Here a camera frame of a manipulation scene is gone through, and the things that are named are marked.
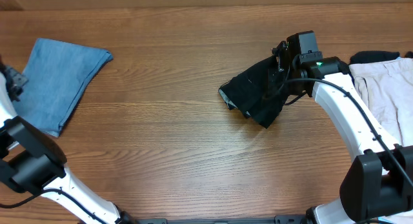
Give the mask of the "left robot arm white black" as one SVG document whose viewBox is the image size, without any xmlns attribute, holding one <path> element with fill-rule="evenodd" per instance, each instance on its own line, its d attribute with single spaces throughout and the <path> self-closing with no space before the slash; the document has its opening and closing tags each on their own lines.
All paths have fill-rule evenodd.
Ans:
<svg viewBox="0 0 413 224">
<path fill-rule="evenodd" d="M 26 78 L 1 65 L 1 183 L 16 193 L 55 201 L 83 223 L 135 223 L 135 219 L 74 176 L 59 146 L 16 114 L 12 105 L 23 91 Z"/>
</svg>

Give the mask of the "black garment in pile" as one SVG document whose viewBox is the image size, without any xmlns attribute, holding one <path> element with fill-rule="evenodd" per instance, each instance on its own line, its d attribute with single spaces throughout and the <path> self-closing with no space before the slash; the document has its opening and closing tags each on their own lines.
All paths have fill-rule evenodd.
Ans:
<svg viewBox="0 0 413 224">
<path fill-rule="evenodd" d="M 361 51 L 350 57 L 350 64 L 352 65 L 391 61 L 397 59 L 399 56 L 399 52 L 388 52 L 380 50 Z"/>
</svg>

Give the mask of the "blue denim garment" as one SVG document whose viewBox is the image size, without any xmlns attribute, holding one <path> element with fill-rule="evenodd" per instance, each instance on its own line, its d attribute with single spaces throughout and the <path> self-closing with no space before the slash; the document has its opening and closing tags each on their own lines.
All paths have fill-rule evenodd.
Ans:
<svg viewBox="0 0 413 224">
<path fill-rule="evenodd" d="M 88 84 L 111 60 L 102 48 L 37 39 L 23 70 L 28 83 L 14 102 L 17 114 L 40 131 L 60 136 Z"/>
</svg>

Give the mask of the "black shorts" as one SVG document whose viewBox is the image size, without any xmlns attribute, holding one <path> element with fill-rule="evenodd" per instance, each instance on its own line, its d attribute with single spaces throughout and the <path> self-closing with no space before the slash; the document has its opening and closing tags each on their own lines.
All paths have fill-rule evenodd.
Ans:
<svg viewBox="0 0 413 224">
<path fill-rule="evenodd" d="M 221 85 L 219 94 L 230 110 L 236 108 L 268 128 L 289 96 L 288 86 L 282 84 L 286 73 L 279 68 L 277 57 L 270 56 Z"/>
</svg>

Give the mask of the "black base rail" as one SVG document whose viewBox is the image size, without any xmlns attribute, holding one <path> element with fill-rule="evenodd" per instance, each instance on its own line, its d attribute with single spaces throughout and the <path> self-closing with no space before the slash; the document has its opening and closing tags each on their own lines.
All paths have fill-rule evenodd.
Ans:
<svg viewBox="0 0 413 224">
<path fill-rule="evenodd" d="M 276 215 L 272 218 L 229 219 L 138 219 L 137 224 L 302 224 L 308 223 L 304 214 Z"/>
</svg>

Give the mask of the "beige shorts pile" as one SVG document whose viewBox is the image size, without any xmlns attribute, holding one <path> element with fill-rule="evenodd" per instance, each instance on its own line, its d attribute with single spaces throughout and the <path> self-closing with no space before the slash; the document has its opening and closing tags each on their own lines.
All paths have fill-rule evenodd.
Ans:
<svg viewBox="0 0 413 224">
<path fill-rule="evenodd" d="M 404 147 L 412 145 L 412 59 L 349 66 L 354 86 L 379 124 Z"/>
</svg>

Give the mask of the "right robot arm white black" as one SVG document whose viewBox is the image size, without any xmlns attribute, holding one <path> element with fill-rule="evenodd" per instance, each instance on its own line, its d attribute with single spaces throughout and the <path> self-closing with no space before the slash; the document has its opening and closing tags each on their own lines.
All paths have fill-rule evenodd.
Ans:
<svg viewBox="0 0 413 224">
<path fill-rule="evenodd" d="M 307 93 L 319 104 L 346 144 L 352 164 L 339 197 L 307 210 L 303 223 L 380 223 L 412 218 L 412 147 L 402 147 L 374 118 L 355 91 L 350 69 L 323 57 L 315 33 L 294 34 L 273 49 L 291 95 Z"/>
</svg>

